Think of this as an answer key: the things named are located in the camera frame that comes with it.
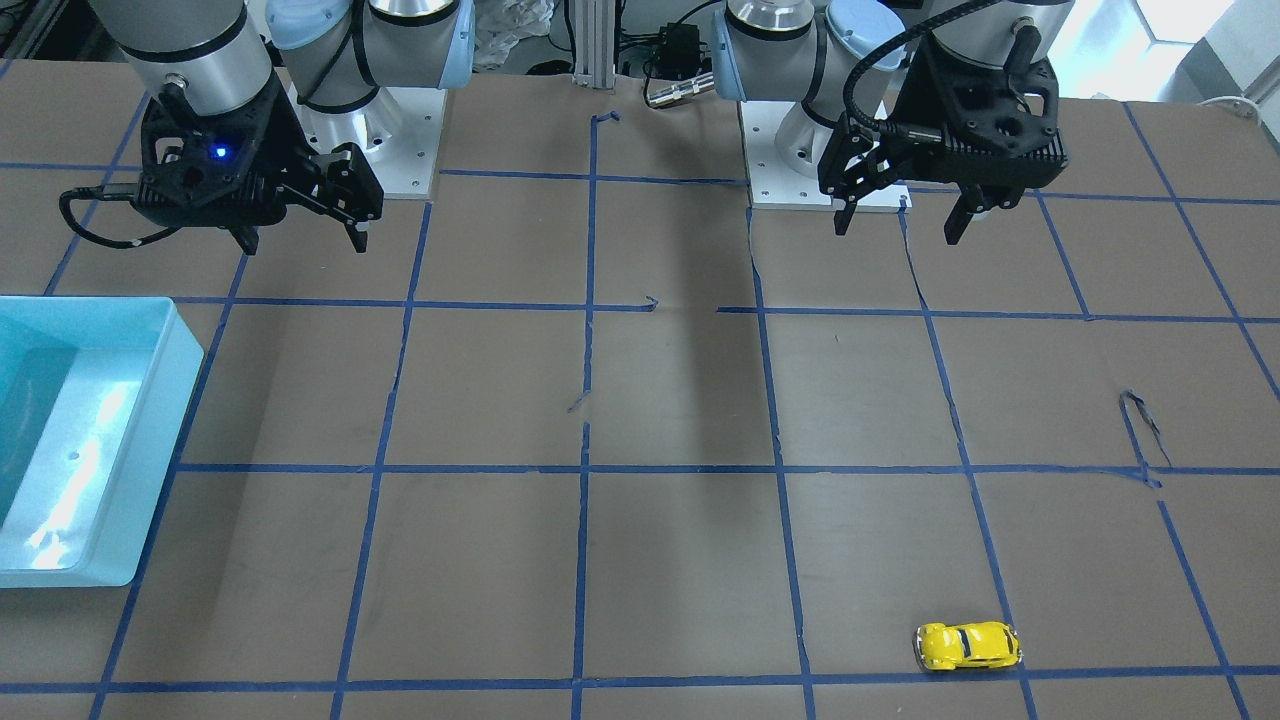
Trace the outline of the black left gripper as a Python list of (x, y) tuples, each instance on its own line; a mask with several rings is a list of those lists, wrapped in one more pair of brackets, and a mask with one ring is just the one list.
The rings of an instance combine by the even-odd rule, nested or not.
[[(979, 215), (1012, 209), (1023, 190), (1053, 182), (1069, 152), (1056, 74), (1047, 59), (1033, 58), (1039, 45), (1039, 33), (1015, 32), (988, 68), (927, 35), (890, 119), (864, 126), (842, 113), (836, 120), (818, 163), (819, 190), (844, 204), (835, 233), (846, 234), (858, 202), (878, 190), (900, 181), (955, 183), (960, 196), (945, 222), (945, 241), (955, 246)], [(908, 126), (940, 138), (909, 138)]]

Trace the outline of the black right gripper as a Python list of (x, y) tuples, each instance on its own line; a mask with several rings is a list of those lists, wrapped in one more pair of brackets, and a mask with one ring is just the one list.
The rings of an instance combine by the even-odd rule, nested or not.
[(385, 196), (360, 145), (316, 154), (274, 70), (243, 106), (214, 117), (195, 111), (193, 87), (166, 79), (147, 105), (136, 210), (164, 227), (227, 228), (255, 256), (256, 225), (282, 222), (306, 196), (311, 211), (343, 225), (356, 252), (367, 251)]

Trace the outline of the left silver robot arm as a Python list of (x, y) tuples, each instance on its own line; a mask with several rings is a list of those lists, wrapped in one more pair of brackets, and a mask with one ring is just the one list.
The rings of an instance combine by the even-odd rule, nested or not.
[(838, 206), (900, 181), (955, 184), (956, 245), (982, 213), (1015, 208), (1069, 165), (1050, 49), (1070, 1), (929, 1), (905, 26), (882, 1), (722, 1), (721, 97), (790, 102), (783, 149)]

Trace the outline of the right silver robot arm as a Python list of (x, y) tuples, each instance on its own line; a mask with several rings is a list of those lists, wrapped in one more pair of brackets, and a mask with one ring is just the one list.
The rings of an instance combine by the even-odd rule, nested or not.
[(357, 252), (381, 218), (392, 158), (413, 155), (393, 92), (461, 88), (471, 1), (95, 1), (148, 91), (137, 181), (74, 188), (64, 222), (106, 249), (184, 228), (228, 232), (246, 255), (298, 206), (338, 222)]

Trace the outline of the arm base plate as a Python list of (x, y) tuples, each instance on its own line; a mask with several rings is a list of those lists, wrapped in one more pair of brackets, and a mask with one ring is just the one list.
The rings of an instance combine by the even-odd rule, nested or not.
[(815, 123), (797, 102), (740, 102), (739, 115), (753, 209), (833, 211), (842, 206), (820, 191), (817, 179), (829, 128)]
[(360, 145), (387, 199), (429, 200), (448, 99), (443, 88), (381, 88), (370, 104), (343, 114), (294, 109), (317, 151)]

